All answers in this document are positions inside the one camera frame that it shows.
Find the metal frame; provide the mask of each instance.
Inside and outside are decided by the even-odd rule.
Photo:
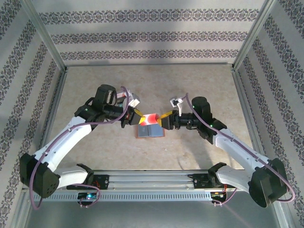
[[[248,51],[251,48],[251,45],[255,41],[258,33],[260,32],[263,24],[265,23],[269,13],[271,12],[274,4],[277,2],[277,0],[266,0],[264,4],[262,5],[262,8],[260,10],[260,13],[257,16],[256,21],[253,23],[248,36],[246,37],[245,42],[243,43],[236,60],[232,64],[232,67],[234,70],[237,70],[239,66],[242,64],[244,58],[246,57]]]
[[[34,4],[32,0],[20,0],[20,3],[23,7],[23,9],[26,11],[29,19],[35,26],[37,32],[39,33],[41,39],[47,46],[48,50],[50,51],[53,59],[55,60],[57,66],[60,68],[60,70],[65,71],[66,70],[66,65],[63,62],[63,59],[57,50],[51,36],[49,35],[45,25],[43,24],[40,16],[38,15]]]
[[[37,14],[35,7],[31,0],[21,0],[20,1],[23,8],[26,10],[29,15],[32,23],[36,27],[38,33],[45,42],[47,48],[49,49],[51,55],[55,59],[58,66],[63,71],[64,75],[59,82],[59,88],[55,95],[54,106],[51,109],[51,116],[48,122],[46,133],[44,134],[43,144],[48,140],[51,133],[51,129],[54,123],[56,116],[57,108],[59,105],[60,97],[64,87],[65,79],[67,76],[66,65],[64,64],[55,44],[53,43],[49,33],[47,32],[41,18]],[[270,13],[273,5],[276,3],[276,0],[266,0],[262,6],[262,9],[253,24],[251,30],[249,31],[248,37],[243,43],[240,52],[232,65],[232,75],[236,85],[237,94],[240,99],[241,107],[245,117],[245,121],[248,127],[249,135],[253,148],[264,154],[261,141],[258,137],[257,128],[250,111],[249,103],[246,100],[246,95],[244,88],[240,82],[240,77],[238,74],[238,68],[242,64],[246,54],[250,50],[255,38],[257,37],[259,31],[261,30],[268,14]],[[171,199],[173,195],[186,195],[186,198],[180,200],[210,200],[209,196],[212,191],[220,191],[219,189],[205,189],[205,190],[195,190],[191,179],[187,177],[187,174],[193,173],[205,173],[206,171],[97,171],[96,174],[109,174],[112,180],[109,183],[108,190],[103,194],[101,201],[122,201],[122,200],[151,200],[153,196],[165,195],[164,199],[156,198],[153,200],[174,200],[177,201],[179,198]],[[74,195],[77,192],[81,191],[70,191],[62,189],[57,191],[53,197],[46,199],[46,201],[69,201],[75,200]],[[193,199],[195,195],[200,195],[197,199]],[[294,227],[293,219],[291,217],[288,206],[281,204],[279,202],[274,203],[274,208],[279,220],[281,227]],[[11,228],[23,228],[26,224],[26,218],[30,210],[29,194],[28,189],[24,188],[20,195],[18,205],[13,217],[13,222]]]

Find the cable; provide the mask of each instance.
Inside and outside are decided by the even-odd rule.
[[[194,110],[194,108],[192,107],[192,104],[189,100],[189,97],[188,97],[188,93],[186,93],[185,95],[185,98],[187,100],[187,103],[190,107],[190,109],[192,110],[192,112],[196,115],[196,117],[208,128],[210,128],[211,130],[215,131],[216,133],[218,134],[221,134],[225,137],[227,137],[229,140],[235,142],[237,145],[239,145],[242,149],[244,149],[247,153],[249,153],[252,157],[254,157],[257,161],[259,161],[260,163],[262,163],[266,168],[268,168],[271,172],[273,172],[278,178],[280,178],[284,184],[286,184],[286,186],[289,188],[289,191],[291,192],[292,196],[291,198],[289,199],[278,199],[277,201],[279,202],[285,202],[285,203],[289,203],[289,202],[292,202],[294,201],[295,199],[295,191],[293,189],[293,187],[289,184],[289,182],[280,174],[278,173],[277,171],[275,171],[270,165],[268,165],[266,162],[264,162],[263,160],[261,160],[258,156],[256,156],[254,153],[252,153],[249,149],[247,149],[242,143],[240,143],[238,140],[236,140],[235,138],[219,131],[218,129],[215,129],[211,126],[209,126],[209,124],[207,124],[201,117],[200,115],[198,115],[198,113]]]
[[[214,206],[222,206],[225,203],[228,203],[228,201],[231,200],[231,198],[236,194],[236,192],[237,192],[237,188],[234,189],[232,195],[228,199],[226,199],[224,202],[221,202],[217,199],[212,199],[212,201],[217,202],[217,203],[214,203]]]
[[[223,195],[227,194],[227,184],[224,184],[224,191],[222,191]]]
[[[40,159],[38,160],[38,162],[36,163],[33,172],[30,176],[30,180],[29,180],[29,198],[30,198],[30,203],[33,206],[34,210],[38,210],[40,208],[41,202],[42,202],[42,198],[40,199],[40,202],[38,204],[38,206],[36,206],[35,202],[34,202],[34,191],[33,191],[33,184],[34,184],[34,178],[38,169],[38,166],[41,164],[42,160],[45,158],[45,156],[47,156],[48,152],[50,152],[51,148],[67,133],[72,132],[74,129],[81,127],[81,126],[85,126],[85,125],[102,125],[102,124],[112,124],[118,120],[120,120],[127,112],[128,110],[128,104],[129,104],[129,93],[128,90],[122,86],[121,87],[125,93],[126,93],[126,97],[127,97],[127,105],[125,107],[125,109],[123,110],[123,113],[117,117],[114,120],[108,121],[108,122],[90,122],[90,123],[80,123],[77,125],[72,126],[69,129],[66,129],[64,132],[62,132],[46,149],[46,151],[41,155]]]

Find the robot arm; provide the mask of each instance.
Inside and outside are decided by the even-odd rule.
[[[252,199],[264,208],[287,193],[287,186],[282,180],[260,161],[271,166],[286,180],[283,163],[279,159],[270,160],[241,142],[226,125],[212,117],[210,104],[206,98],[195,97],[192,100],[192,107],[202,120],[217,132],[205,126],[194,113],[182,113],[181,99],[174,98],[170,102],[173,107],[178,107],[179,111],[172,110],[162,115],[158,120],[160,126],[167,130],[180,129],[181,127],[190,130],[196,129],[203,139],[226,151],[244,168],[236,170],[222,162],[214,165],[208,170],[209,182],[214,187],[219,187],[222,184],[235,186],[249,193]]]
[[[121,127],[126,124],[136,125],[144,121],[144,116],[135,109],[139,104],[139,98],[128,91],[129,104],[127,112],[120,119]],[[97,125],[83,125],[78,128],[72,128],[75,125],[83,123],[103,122],[105,120],[114,120],[122,115],[126,104],[125,92],[117,93],[116,89],[110,85],[101,85],[95,97],[90,98],[83,106],[75,112],[75,116],[68,125],[46,146],[35,152],[32,156],[24,154],[20,158],[20,176],[21,182],[29,186],[31,174],[35,165],[41,156],[46,152],[49,145],[54,143],[50,151],[38,166],[33,190],[42,198],[47,198],[55,192],[56,189],[72,184],[92,184],[94,172],[83,164],[71,168],[57,169],[59,163],[66,154],[86,135],[91,133]],[[63,132],[68,133],[59,138]]]

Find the black bracket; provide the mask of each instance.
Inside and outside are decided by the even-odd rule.
[[[109,175],[94,175],[93,182],[91,185],[99,188],[100,190],[107,190],[109,186]],[[76,186],[76,185],[68,185],[66,187],[67,190],[95,190],[93,188]]]
[[[192,182],[194,189],[213,188],[212,184],[209,182],[209,177],[207,173],[189,174],[188,177],[193,179]]]
[[[284,164],[278,159],[268,160],[268,164],[286,180]],[[256,167],[249,184],[251,198],[261,207],[266,208],[287,193],[287,186],[267,167]]]

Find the patterned wallpaper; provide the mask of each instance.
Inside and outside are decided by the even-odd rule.
[[[68,66],[233,63],[263,0],[64,0],[34,5]]]
[[[264,151],[285,164],[296,199],[295,227],[304,227],[303,3],[276,3],[238,72]]]
[[[41,146],[59,69],[18,0],[0,1],[0,228],[22,184],[19,158]]]

